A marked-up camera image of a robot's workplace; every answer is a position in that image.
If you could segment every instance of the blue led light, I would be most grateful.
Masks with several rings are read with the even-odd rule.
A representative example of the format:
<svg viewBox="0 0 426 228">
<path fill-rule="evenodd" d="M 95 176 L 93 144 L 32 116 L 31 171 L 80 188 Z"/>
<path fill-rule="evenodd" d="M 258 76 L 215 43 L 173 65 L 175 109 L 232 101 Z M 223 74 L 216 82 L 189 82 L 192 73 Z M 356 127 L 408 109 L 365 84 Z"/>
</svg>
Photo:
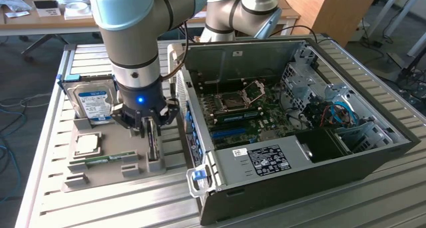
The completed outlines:
<svg viewBox="0 0 426 228">
<path fill-rule="evenodd" d="M 139 103 L 144 103 L 144 98 L 143 97 L 137 97 L 137 100 L 136 100 Z"/>
</svg>

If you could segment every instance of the power supply label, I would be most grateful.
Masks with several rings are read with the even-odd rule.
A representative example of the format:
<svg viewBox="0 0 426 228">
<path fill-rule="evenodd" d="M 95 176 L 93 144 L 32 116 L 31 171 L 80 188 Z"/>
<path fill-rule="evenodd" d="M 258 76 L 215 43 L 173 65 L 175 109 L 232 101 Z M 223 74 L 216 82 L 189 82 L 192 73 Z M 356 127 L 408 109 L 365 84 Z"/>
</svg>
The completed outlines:
<svg viewBox="0 0 426 228">
<path fill-rule="evenodd" d="M 87 114 L 87 117 L 95 121 L 109 120 L 112 106 L 107 102 L 107 92 L 95 91 L 95 92 L 83 92 L 79 93 L 80 102 Z"/>
<path fill-rule="evenodd" d="M 260 176 L 290 169 L 290 164 L 278 145 L 248 151 L 248 156 Z"/>
</svg>

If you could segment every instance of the wooden cabinet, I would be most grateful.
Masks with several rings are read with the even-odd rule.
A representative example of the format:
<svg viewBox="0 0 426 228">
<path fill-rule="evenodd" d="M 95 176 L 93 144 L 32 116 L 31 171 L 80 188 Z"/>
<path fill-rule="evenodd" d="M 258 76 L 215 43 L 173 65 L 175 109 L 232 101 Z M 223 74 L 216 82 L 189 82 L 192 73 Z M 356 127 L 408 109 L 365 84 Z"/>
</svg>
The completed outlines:
<svg viewBox="0 0 426 228">
<path fill-rule="evenodd" d="M 286 0 L 301 14 L 297 25 L 310 27 L 316 33 L 326 33 L 345 46 L 373 0 Z M 293 34 L 308 34 L 305 28 L 294 28 Z"/>
</svg>

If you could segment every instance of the metal workbench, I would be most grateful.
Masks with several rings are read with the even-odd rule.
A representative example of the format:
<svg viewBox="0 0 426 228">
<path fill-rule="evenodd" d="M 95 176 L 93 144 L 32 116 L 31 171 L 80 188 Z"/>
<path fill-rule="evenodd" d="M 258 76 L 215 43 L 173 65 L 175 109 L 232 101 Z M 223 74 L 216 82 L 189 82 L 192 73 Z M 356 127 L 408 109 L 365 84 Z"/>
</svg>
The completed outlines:
<svg viewBox="0 0 426 228">
<path fill-rule="evenodd" d="M 173 42 L 159 42 L 163 74 L 168 72 L 167 45 Z M 326 41 L 321 47 L 422 142 L 362 181 L 211 227 L 409 228 L 426 224 L 426 119 L 337 44 Z M 68 67 L 81 73 L 111 69 L 105 47 L 79 45 L 65 51 L 60 74 Z M 338 82 L 334 73 L 325 75 Z M 167 96 L 169 88 L 165 83 Z M 71 193 L 60 191 L 75 111 L 57 85 L 52 94 L 16 227 L 199 227 L 176 122 L 163 129 L 164 175 Z"/>
</svg>

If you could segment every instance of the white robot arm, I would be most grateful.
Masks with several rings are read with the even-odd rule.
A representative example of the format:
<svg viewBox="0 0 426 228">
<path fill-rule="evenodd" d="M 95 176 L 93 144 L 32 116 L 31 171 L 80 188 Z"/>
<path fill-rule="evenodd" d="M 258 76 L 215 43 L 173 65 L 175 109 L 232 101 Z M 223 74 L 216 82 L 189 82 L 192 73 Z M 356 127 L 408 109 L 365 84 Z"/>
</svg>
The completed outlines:
<svg viewBox="0 0 426 228">
<path fill-rule="evenodd" d="M 141 128 L 143 117 L 161 126 L 177 114 L 179 102 L 165 99 L 157 37 L 201 11 L 207 0 L 91 0 L 112 63 L 123 104 L 112 117 L 127 128 Z"/>
<path fill-rule="evenodd" d="M 199 13 L 208 2 L 201 42 L 234 39 L 234 30 L 268 38 L 277 25 L 278 0 L 91 0 L 123 104 L 112 117 L 127 128 L 140 129 L 143 118 L 157 125 L 172 122 L 179 101 L 165 99 L 157 37 Z"/>
</svg>

